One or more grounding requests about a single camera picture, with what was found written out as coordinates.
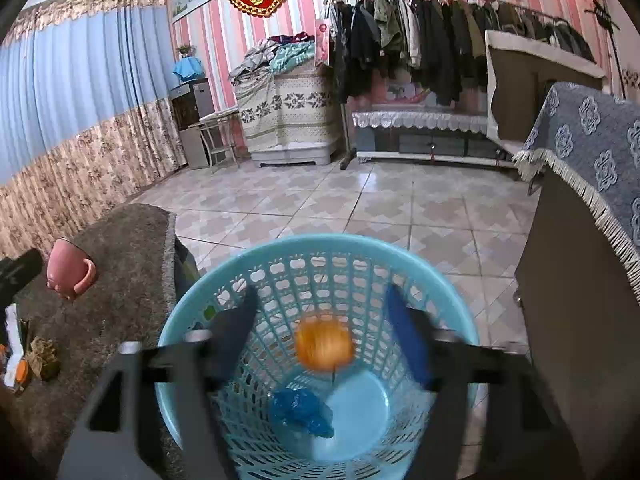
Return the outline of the orange peel cup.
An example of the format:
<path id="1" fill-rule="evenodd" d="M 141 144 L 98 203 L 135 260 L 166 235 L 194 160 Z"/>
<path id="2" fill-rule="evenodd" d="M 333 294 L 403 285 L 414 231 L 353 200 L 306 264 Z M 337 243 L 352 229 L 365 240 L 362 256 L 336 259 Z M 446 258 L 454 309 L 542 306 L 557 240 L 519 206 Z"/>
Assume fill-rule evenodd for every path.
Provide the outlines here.
<path id="1" fill-rule="evenodd" d="M 313 372 L 334 372 L 349 365 L 355 355 L 352 335 L 337 318 L 303 318 L 294 344 L 298 362 Z"/>

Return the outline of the brown paper ball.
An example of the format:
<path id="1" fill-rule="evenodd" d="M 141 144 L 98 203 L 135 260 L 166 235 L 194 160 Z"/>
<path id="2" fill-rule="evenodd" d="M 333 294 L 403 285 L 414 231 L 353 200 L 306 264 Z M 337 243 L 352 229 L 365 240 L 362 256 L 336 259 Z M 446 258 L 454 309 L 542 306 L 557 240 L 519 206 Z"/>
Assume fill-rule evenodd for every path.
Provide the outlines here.
<path id="1" fill-rule="evenodd" d="M 52 339 L 35 337 L 30 342 L 26 360 L 32 374 L 43 382 L 54 379 L 60 372 L 58 348 Z"/>

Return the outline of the blue floral curtain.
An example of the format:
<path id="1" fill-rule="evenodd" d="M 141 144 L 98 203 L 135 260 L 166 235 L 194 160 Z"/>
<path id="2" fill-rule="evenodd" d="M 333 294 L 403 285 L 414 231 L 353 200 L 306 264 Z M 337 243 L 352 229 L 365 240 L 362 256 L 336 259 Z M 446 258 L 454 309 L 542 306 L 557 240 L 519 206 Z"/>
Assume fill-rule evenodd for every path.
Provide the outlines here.
<path id="1" fill-rule="evenodd" d="M 166 0 L 34 6 L 1 45 L 1 251 L 48 252 L 180 168 Z"/>

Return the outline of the small orange peel piece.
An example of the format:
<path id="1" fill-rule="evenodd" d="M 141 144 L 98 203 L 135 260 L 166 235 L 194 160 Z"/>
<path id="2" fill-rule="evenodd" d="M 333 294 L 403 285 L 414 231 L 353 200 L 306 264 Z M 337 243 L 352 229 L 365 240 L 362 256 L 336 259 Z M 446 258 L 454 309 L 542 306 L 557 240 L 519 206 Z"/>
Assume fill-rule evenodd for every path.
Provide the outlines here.
<path id="1" fill-rule="evenodd" d="M 15 369 L 15 382 L 16 386 L 24 386 L 28 382 L 30 373 L 29 364 L 26 359 L 20 359 Z"/>

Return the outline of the blue plastic bag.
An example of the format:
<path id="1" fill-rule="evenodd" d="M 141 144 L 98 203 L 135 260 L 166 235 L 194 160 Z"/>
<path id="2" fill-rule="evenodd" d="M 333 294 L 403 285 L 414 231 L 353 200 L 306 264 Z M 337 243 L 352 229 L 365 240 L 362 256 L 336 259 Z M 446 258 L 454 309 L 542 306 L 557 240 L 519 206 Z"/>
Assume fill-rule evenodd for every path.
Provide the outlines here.
<path id="1" fill-rule="evenodd" d="M 306 388 L 276 390 L 269 399 L 270 422 L 301 434 L 334 437 L 332 410 Z"/>

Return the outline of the clothes rack with garments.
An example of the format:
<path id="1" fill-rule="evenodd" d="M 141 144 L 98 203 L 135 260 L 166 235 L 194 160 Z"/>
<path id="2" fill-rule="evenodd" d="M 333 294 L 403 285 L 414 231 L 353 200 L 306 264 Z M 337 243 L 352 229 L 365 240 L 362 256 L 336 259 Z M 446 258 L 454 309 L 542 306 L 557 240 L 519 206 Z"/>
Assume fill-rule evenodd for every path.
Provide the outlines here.
<path id="1" fill-rule="evenodd" d="M 538 40 L 596 63 L 565 18 L 502 0 L 326 0 L 320 60 L 332 67 L 349 158 L 353 112 L 408 110 L 487 117 L 485 32 Z"/>

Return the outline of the brown cloth covered furniture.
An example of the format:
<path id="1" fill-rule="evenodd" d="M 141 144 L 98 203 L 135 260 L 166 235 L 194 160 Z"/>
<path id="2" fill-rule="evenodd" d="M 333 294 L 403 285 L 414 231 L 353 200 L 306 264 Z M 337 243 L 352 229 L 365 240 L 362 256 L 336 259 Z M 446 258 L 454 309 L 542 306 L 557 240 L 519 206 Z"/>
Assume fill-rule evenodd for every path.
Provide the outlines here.
<path id="1" fill-rule="evenodd" d="M 488 30 L 485 46 L 487 136 L 511 155 L 524 145 L 553 84 L 610 88 L 600 66 L 550 44 Z"/>

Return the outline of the brown shaggy carpet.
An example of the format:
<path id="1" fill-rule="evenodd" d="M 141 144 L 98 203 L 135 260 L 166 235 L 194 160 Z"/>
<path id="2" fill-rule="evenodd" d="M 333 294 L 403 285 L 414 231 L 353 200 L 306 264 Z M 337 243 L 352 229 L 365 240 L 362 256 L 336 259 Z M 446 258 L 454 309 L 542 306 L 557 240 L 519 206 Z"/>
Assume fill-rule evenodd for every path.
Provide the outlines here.
<path id="1" fill-rule="evenodd" d="M 9 415 L 25 452 L 2 448 L 6 479 L 52 479 L 89 393 L 105 363 L 126 340 L 157 342 L 176 299 L 175 217 L 155 206 L 113 210 L 73 236 L 96 264 L 98 277 L 73 301 L 61 299 L 38 275 L 17 297 L 17 311 L 35 335 L 55 344 L 58 376 L 32 378 L 10 394 Z"/>

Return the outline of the small metal side table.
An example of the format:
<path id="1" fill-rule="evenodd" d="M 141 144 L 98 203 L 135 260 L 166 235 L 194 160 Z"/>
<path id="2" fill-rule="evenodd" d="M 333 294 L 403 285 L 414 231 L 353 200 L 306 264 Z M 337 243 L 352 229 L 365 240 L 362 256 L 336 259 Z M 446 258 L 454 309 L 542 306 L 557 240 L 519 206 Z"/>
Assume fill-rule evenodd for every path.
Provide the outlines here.
<path id="1" fill-rule="evenodd" d="M 227 108 L 205 116 L 197 125 L 209 167 L 222 162 L 239 166 L 236 143 L 232 131 L 232 120 L 238 116 L 236 107 Z"/>

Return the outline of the light blue plastic basket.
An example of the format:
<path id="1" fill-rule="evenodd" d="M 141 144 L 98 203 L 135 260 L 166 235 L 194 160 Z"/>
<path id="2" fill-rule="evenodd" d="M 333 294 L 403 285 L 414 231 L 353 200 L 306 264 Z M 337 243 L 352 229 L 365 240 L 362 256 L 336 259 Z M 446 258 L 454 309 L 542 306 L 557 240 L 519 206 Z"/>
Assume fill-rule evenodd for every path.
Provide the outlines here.
<path id="1" fill-rule="evenodd" d="M 412 378 L 384 306 L 398 286 L 412 308 L 472 344 L 454 286 L 405 249 L 314 234 L 247 249 L 200 278 L 160 333 L 175 344 L 258 293 L 255 324 L 212 402 L 240 479 L 399 479 L 432 396 Z"/>

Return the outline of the low lace covered bench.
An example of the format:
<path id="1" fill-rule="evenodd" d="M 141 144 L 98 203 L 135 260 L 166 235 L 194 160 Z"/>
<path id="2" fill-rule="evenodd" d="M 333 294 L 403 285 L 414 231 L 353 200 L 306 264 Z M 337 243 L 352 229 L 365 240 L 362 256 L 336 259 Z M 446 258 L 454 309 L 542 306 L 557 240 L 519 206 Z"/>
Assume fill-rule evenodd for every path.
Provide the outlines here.
<path id="1" fill-rule="evenodd" d="M 353 112 L 356 156 L 511 168 L 512 155 L 489 136 L 483 114 L 371 110 Z"/>

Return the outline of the blue bag with plant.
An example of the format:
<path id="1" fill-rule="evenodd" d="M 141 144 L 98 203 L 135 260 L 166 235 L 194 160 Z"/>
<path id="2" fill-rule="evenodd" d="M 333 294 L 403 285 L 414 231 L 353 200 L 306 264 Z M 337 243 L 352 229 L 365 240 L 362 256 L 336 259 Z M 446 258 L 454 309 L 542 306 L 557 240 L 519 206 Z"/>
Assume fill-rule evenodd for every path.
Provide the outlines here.
<path id="1" fill-rule="evenodd" d="M 177 48 L 178 60 L 172 68 L 172 73 L 177 77 L 180 84 L 202 79 L 205 77 L 202 62 L 195 56 L 195 48 L 190 44 L 183 44 Z"/>

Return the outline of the pink pig mug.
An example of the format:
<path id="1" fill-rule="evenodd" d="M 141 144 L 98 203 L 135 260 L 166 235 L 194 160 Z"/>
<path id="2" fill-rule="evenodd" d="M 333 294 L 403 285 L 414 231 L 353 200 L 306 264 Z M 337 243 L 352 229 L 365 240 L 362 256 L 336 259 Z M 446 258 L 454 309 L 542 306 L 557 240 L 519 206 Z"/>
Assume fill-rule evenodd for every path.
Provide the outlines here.
<path id="1" fill-rule="evenodd" d="M 93 260 L 78 246 L 60 238 L 52 248 L 47 264 L 47 288 L 66 300 L 75 300 L 96 281 Z"/>

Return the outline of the pile of folded clothes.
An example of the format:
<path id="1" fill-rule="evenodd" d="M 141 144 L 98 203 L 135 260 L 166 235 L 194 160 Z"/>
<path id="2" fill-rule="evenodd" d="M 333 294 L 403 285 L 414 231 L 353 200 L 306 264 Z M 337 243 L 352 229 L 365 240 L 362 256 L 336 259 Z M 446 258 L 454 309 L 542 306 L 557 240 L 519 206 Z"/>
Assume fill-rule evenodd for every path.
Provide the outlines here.
<path id="1" fill-rule="evenodd" d="M 295 36 L 272 36 L 251 47 L 240 65 L 229 74 L 230 84 L 256 70 L 268 68 L 273 75 L 281 75 L 314 58 L 314 36 L 300 32 Z"/>

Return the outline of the patterned covered storage box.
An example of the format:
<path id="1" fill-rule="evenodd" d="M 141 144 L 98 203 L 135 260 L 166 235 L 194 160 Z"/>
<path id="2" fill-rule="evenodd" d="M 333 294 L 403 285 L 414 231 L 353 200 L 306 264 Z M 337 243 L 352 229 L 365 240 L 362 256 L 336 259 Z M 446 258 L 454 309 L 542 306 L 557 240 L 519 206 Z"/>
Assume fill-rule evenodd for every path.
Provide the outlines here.
<path id="1" fill-rule="evenodd" d="M 327 165 L 342 136 L 332 70 L 308 61 L 284 74 L 261 67 L 233 85 L 248 154 L 258 166 Z"/>

